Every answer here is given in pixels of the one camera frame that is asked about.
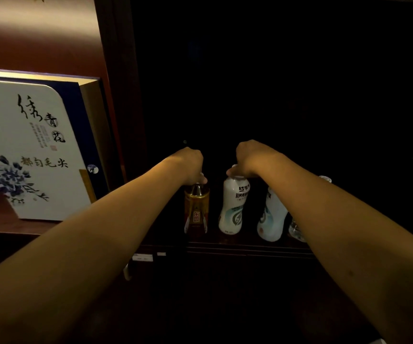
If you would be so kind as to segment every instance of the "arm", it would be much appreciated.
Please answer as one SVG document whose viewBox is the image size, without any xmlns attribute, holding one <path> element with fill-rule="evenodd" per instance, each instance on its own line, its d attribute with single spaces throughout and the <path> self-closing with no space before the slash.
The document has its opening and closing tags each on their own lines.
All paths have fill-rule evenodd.
<svg viewBox="0 0 413 344">
<path fill-rule="evenodd" d="M 206 182 L 185 148 L 0 264 L 0 343 L 55 341 L 122 272 L 183 184 Z"/>
<path fill-rule="evenodd" d="M 337 186 L 254 140 L 228 174 L 260 176 L 334 281 L 387 343 L 413 343 L 413 235 Z"/>
</svg>

